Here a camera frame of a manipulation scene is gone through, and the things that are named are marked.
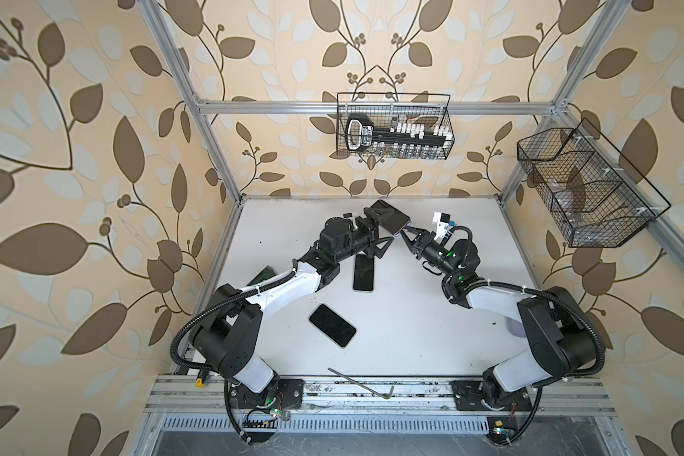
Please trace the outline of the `black phone tilted front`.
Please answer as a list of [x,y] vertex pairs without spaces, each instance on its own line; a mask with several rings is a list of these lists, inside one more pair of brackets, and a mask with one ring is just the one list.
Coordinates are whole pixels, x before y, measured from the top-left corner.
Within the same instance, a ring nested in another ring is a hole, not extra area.
[[326,304],[320,304],[309,316],[309,321],[342,349],[348,347],[357,332],[355,326]]

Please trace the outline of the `metal hex key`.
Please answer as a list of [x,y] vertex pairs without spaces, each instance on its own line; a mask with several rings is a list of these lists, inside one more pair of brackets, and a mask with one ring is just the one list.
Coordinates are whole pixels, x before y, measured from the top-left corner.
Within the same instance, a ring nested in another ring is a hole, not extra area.
[[348,376],[346,374],[342,374],[342,372],[338,372],[338,370],[335,370],[333,368],[328,368],[328,371],[331,374],[334,374],[334,375],[346,380],[347,382],[351,383],[352,385],[355,385],[355,386],[359,387],[360,389],[363,389],[363,391],[370,393],[373,397],[377,397],[377,398],[383,399],[383,400],[391,400],[393,398],[394,386],[391,386],[387,393],[380,393],[380,391],[376,391],[376,389],[371,388],[366,383],[358,381],[358,380],[356,380],[356,379],[354,379],[351,376]]

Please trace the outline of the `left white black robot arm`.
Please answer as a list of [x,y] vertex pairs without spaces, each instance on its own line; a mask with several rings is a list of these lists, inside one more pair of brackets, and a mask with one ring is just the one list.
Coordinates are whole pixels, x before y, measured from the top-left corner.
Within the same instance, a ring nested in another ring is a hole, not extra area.
[[289,271],[240,289],[229,284],[218,288],[208,307],[174,336],[172,361],[242,385],[260,406],[275,402],[279,374],[256,354],[262,319],[328,286],[342,261],[358,255],[383,258],[399,231],[395,217],[393,206],[376,201],[355,219],[329,218],[317,241],[292,260]]

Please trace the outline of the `black socket holder tool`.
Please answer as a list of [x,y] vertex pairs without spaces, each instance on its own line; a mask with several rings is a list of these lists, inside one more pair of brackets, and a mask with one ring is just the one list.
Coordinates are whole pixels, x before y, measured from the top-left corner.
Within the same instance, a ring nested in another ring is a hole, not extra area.
[[347,150],[363,152],[433,151],[443,152],[453,146],[454,135],[449,127],[435,125],[433,130],[421,123],[401,123],[391,119],[389,127],[377,127],[364,114],[351,115],[343,128],[343,139]]

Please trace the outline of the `black phone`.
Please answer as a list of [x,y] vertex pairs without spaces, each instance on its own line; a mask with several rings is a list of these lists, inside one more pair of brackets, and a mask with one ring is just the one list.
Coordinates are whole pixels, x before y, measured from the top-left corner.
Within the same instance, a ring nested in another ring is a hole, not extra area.
[[363,254],[355,256],[353,290],[368,293],[374,290],[374,258]]
[[309,321],[342,349],[348,347],[357,332],[355,326],[326,304],[320,304],[309,316]]
[[387,201],[379,199],[370,210],[378,220],[378,224],[393,236],[400,235],[410,225],[410,217]]

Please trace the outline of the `green black hand tool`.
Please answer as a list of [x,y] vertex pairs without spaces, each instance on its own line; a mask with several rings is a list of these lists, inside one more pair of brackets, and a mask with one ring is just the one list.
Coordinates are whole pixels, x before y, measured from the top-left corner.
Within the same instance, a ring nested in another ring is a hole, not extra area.
[[258,274],[256,274],[249,282],[248,286],[255,286],[263,281],[272,279],[277,275],[276,270],[271,266],[265,266]]

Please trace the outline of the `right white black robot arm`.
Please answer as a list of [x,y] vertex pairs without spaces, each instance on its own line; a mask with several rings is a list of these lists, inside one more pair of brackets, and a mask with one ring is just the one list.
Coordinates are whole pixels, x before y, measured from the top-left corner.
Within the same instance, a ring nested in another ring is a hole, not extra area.
[[453,226],[450,231],[467,236],[448,248],[434,232],[409,226],[401,239],[418,260],[441,275],[442,293],[449,303],[514,321],[522,327],[527,343],[518,355],[482,374],[481,401],[488,408],[501,410],[530,387],[539,389],[566,377],[591,376],[602,370],[605,342],[570,292],[480,277],[471,230]]

